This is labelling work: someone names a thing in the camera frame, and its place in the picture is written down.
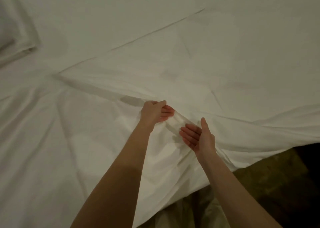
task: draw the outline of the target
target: white blanket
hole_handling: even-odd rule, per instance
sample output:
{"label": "white blanket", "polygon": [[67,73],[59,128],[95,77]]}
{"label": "white blanket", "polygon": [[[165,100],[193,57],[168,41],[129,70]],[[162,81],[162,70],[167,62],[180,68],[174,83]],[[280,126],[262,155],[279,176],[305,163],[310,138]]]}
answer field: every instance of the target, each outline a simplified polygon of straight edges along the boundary
{"label": "white blanket", "polygon": [[121,151],[142,99],[166,99],[177,114],[150,138],[134,227],[208,184],[178,136],[186,122],[206,117],[231,170],[318,142],[319,6],[226,0],[2,92],[0,226],[69,226]]}

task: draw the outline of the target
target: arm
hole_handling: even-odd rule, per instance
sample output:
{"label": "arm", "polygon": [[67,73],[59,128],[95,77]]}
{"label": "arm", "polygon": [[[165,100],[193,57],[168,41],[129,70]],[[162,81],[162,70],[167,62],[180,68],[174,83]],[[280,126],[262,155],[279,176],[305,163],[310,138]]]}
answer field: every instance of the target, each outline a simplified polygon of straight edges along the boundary
{"label": "arm", "polygon": [[241,185],[215,151],[215,137],[204,118],[202,129],[182,127],[183,141],[194,150],[232,228],[281,227]]}
{"label": "arm", "polygon": [[145,103],[140,122],[82,206],[71,228],[132,227],[150,134],[157,122],[173,115],[174,110],[166,106],[166,101]]}

